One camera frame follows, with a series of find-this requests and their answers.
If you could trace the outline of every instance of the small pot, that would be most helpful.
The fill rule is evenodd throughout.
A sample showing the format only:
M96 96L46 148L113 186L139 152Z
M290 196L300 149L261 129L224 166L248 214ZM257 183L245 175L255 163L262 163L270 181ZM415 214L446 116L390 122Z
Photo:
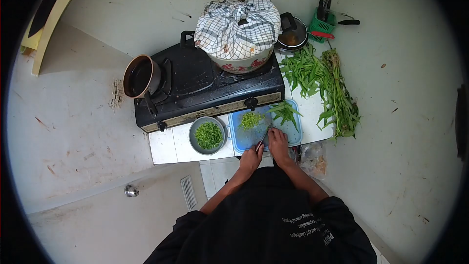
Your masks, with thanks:
M125 69L122 85L124 94L132 99L144 98L150 115L158 115L150 96L158 89L161 82L161 68L150 56L142 54L128 64Z
M292 18L295 22L294 25L292 25L290 22L290 25L285 27L286 22L280 22L280 26L282 27L283 33L278 36L278 40L277 43L275 43L275 47L283 52L299 51L303 48L304 45L308 43L308 31L306 29L306 25L299 18L293 16Z

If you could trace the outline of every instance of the blue cutting board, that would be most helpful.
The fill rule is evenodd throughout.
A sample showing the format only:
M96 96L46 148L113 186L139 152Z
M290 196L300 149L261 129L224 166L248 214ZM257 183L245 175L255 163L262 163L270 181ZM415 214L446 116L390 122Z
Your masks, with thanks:
M296 109L298 112L298 104L293 99L286 99L287 101L294 109ZM243 119L243 115L245 113L250 112L250 109L238 111L238 112L233 112L228 114L228 127L230 129L231 137L229 139L232 139L233 142L233 148L239 152L243 153L244 150L247 150L252 147L252 145L257 144L262 136L266 133L267 126L271 123L272 119L275 117L275 113L266 113L271 107L269 105L262 106L262 107L257 107L254 110L254 113L258 114L265 114L265 118L262 119L257 126L255 126L252 129L249 130L244 130L243 127L241 126L241 120ZM282 132L286 133L288 135L288 146L293 147L297 146L301 143L301 140L303 139L303 131L301 129L301 122L300 122L300 117L294 113L293 117L296 121L296 126L298 127L298 131L295 129L295 125L291 121L286 121L282 126L280 123L282 122L282 118L278 118L277 120L274 120L272 123L272 127L276 127ZM264 151L268 150L268 145L269 145L269 139L266 136L264 138Z

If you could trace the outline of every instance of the plastic bag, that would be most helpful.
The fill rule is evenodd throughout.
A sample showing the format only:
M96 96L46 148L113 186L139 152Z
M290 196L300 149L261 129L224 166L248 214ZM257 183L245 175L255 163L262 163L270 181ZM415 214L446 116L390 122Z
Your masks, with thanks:
M315 179L323 180L327 171L325 149L321 142L309 143L301 146L300 168Z

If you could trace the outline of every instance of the vegetable bunch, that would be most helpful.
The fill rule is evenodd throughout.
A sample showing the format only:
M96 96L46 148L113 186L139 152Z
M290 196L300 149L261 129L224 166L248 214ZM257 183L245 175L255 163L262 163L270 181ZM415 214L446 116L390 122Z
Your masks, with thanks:
M243 118L241 119L241 126L243 127L243 130L252 129L253 127L257 126L259 124L259 121L261 121L261 119L263 118L264 117L259 113L245 113L243 115Z
M213 122L204 122L196 130L197 144L203 149L217 147L223 140L220 128Z
M293 113L296 113L298 115L301 115L301 114L298 111L296 111L293 107L291 107L291 105L288 104L287 101L283 100L277 105L272 105L272 108L269 109L266 113L268 112L275 113L275 117L273 118L273 120L276 120L279 117L283 118L282 122L280 123L281 126L285 123L285 121L290 120L295 125L295 129L298 132L298 127L296 126L296 121L295 121L295 118L293 117Z
M298 84L301 97L306 98L319 92L324 102L324 112L320 114L317 126L322 130L336 124L333 138L355 137L355 127L360 121L358 107L345 88L340 71L340 60L335 49L325 51L321 59L313 55L313 46L308 44L293 57L285 58L280 70L285 73L291 91Z

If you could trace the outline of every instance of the stove knob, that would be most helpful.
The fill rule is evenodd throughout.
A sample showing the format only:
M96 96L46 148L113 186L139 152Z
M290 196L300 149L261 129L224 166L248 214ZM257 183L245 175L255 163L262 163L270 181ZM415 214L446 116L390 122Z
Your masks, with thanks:
M244 100L244 105L245 105L247 108L251 109L251 111L254 111L254 109L255 109L256 106L257 106L257 103L258 103L258 100L257 100L256 98L254 98L254 97L250 97L250 98Z
M158 121L158 122L156 123L156 126L157 126L158 129L159 129L160 131L162 131L162 132L164 132L164 131L165 131L165 128L168 127L167 123L164 122L164 121Z

